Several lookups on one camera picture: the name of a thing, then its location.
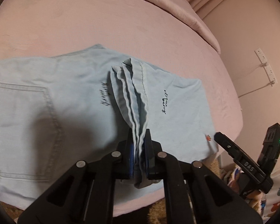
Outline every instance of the back pocket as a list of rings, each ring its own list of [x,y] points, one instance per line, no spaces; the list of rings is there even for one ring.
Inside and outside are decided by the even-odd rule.
[[[62,135],[47,88],[0,82],[0,177],[48,181]]]

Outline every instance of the pocket stitching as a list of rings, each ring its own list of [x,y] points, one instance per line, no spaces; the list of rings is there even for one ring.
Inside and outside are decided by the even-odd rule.
[[[51,152],[49,155],[48,163],[43,175],[30,175],[30,174],[17,174],[17,173],[4,173],[0,172],[0,177],[10,178],[10,179],[21,179],[21,180],[35,180],[35,181],[49,181],[51,175],[53,174],[56,161],[58,159],[58,154],[61,152],[61,146],[63,141],[63,130],[60,123],[57,120],[55,113],[54,105],[49,94],[49,90],[46,87],[42,86],[30,86],[30,85],[20,85],[20,84],[11,84],[0,82],[0,87],[11,90],[20,90],[20,91],[32,91],[32,92],[42,92],[45,105],[48,109],[48,112],[51,116],[51,120],[54,124],[55,129],[55,139]]]

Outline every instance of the wall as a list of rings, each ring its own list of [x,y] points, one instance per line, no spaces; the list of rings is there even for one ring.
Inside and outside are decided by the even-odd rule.
[[[280,123],[280,3],[278,0],[224,0],[204,22],[218,39],[221,58],[238,95],[260,88],[269,79],[254,50],[261,48],[278,84],[240,98],[244,127],[236,143],[254,160],[262,149],[266,129]],[[230,157],[225,153],[222,163]],[[280,168],[280,157],[275,170]]]

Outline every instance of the bed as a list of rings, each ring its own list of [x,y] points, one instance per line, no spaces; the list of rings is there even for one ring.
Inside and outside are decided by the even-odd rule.
[[[201,79],[216,131],[232,140],[239,135],[241,108],[220,59],[220,46],[186,0],[4,0],[0,5],[0,59],[51,57],[94,44]],[[219,147],[209,161],[222,151]],[[0,179],[0,190],[7,188],[4,181]],[[158,189],[123,198],[115,203],[113,215],[163,197],[163,189]],[[22,209],[29,205],[2,191],[0,200]]]

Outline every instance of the white electrical outlet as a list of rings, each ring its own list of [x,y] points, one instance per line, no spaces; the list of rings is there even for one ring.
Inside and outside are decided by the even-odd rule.
[[[263,68],[265,69],[265,72],[267,73],[267,76],[269,77],[269,80],[271,82],[271,86],[275,85],[277,82],[275,73],[272,70],[272,67],[270,66],[265,54],[262,52],[260,48],[255,50],[256,55],[258,56],[261,64],[263,65]]]

